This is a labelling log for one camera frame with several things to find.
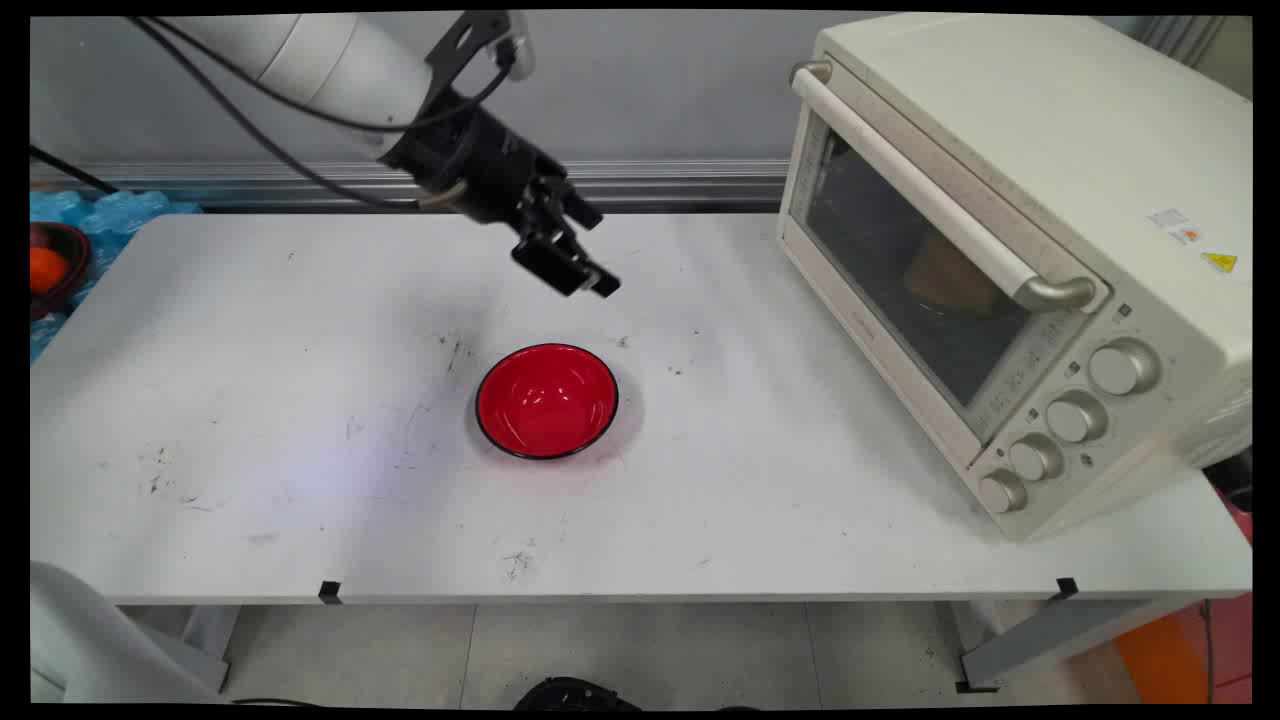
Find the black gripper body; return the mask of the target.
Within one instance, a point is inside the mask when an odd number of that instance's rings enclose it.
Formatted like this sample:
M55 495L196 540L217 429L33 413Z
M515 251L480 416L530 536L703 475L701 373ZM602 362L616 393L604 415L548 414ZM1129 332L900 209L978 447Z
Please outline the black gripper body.
M454 208L480 224L518 227L521 206L545 184L570 186L558 161L453 88L425 102L419 117L445 111L451 115L439 122L407 129L383 155L383 164L410 174L429 193L463 182Z

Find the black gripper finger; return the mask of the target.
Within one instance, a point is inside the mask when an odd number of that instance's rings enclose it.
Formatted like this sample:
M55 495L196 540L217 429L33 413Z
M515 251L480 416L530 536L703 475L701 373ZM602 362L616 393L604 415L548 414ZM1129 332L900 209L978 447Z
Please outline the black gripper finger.
M576 290L589 290L603 299L620 287L620 278L598 264L577 240L576 228L591 231L603 215L581 197L572 184L553 184L554 246L566 256L576 277Z
M593 269L566 215L566 181L535 181L518 206L518 242L511 256L563 296L593 287Z

